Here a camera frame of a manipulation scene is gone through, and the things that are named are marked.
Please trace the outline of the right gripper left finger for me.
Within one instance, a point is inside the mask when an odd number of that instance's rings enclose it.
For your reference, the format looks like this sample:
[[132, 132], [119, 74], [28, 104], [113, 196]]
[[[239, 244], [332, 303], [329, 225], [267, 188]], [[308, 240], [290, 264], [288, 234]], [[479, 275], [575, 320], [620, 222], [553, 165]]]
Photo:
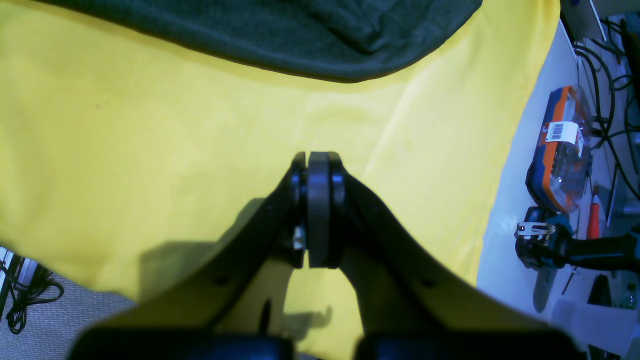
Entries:
[[86, 330], [70, 360], [294, 360], [279, 333], [290, 276], [304, 249], [306, 155], [213, 259], [171, 289]]

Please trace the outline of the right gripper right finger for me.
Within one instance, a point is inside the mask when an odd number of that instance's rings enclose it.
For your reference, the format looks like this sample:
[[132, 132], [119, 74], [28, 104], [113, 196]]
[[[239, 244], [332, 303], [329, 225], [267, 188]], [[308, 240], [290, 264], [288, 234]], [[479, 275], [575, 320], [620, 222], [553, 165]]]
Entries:
[[307, 165], [311, 268], [339, 269], [358, 301], [357, 360], [582, 360], [572, 340], [450, 272], [334, 152]]

